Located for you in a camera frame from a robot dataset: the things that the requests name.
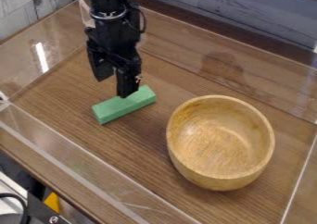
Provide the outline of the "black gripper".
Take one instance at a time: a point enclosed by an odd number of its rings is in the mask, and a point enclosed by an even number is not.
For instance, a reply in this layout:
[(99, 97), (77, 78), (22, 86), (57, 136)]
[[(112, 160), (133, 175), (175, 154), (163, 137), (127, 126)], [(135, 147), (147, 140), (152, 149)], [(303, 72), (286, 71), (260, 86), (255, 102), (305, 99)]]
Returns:
[(87, 54), (92, 74), (103, 81), (116, 74), (116, 94), (127, 98), (139, 90), (141, 58), (136, 50), (145, 30), (141, 12), (121, 12), (107, 16), (91, 12), (95, 27), (85, 28)]

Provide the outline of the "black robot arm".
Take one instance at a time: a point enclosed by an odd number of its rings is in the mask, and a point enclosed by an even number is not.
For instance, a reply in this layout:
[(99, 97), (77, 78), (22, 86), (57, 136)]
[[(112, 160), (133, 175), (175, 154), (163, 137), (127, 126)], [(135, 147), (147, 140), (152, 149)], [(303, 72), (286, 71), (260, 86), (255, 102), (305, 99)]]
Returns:
[(144, 14), (131, 0), (91, 0), (92, 27), (84, 32), (92, 74), (97, 81), (116, 75), (116, 95), (139, 90), (141, 57), (136, 45), (145, 31)]

